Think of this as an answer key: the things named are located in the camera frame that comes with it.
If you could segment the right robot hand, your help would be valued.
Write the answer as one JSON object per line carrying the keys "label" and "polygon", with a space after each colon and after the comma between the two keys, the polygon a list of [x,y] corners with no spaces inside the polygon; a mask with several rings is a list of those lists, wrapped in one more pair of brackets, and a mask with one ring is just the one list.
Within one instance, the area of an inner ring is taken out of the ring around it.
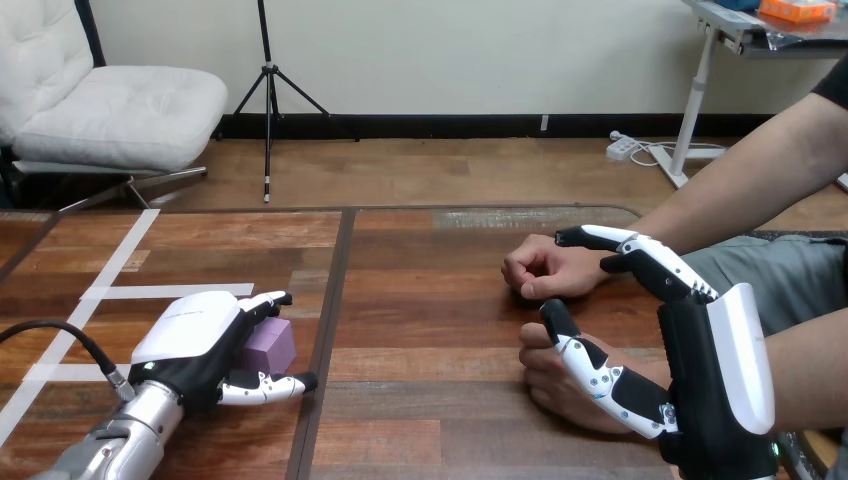
{"label": "right robot hand", "polygon": [[541,306],[550,340],[588,397],[656,440],[685,478],[774,478],[774,388],[752,287],[739,283],[719,293],[673,250],[635,231],[581,225],[558,231],[555,242],[606,251],[604,271],[632,273],[660,302],[668,387],[613,364],[561,300]]}

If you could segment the person's hand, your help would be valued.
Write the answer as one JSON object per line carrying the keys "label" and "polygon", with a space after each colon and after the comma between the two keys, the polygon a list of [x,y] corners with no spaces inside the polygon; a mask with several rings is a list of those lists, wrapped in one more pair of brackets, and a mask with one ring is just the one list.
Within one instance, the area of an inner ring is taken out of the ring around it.
{"label": "person's hand", "polygon": [[559,247],[552,237],[531,234],[501,266],[509,287],[527,300],[579,297],[611,278],[600,268],[606,252]]}
{"label": "person's hand", "polygon": [[[641,360],[589,334],[585,338],[601,347],[612,364],[624,365],[663,387],[670,385],[669,368],[665,363]],[[563,364],[544,325],[524,324],[519,340],[519,361],[524,367],[524,379],[530,397],[538,406],[589,431],[613,435],[632,432],[585,394]]]}

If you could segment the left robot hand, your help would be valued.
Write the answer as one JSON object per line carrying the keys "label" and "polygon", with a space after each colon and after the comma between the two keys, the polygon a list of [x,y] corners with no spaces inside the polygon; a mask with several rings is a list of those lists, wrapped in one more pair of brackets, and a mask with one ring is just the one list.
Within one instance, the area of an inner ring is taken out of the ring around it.
{"label": "left robot hand", "polygon": [[313,372],[266,375],[236,366],[255,327],[293,303],[286,291],[238,299],[205,291],[173,301],[134,349],[128,381],[168,388],[188,413],[221,405],[261,405],[314,391]]}

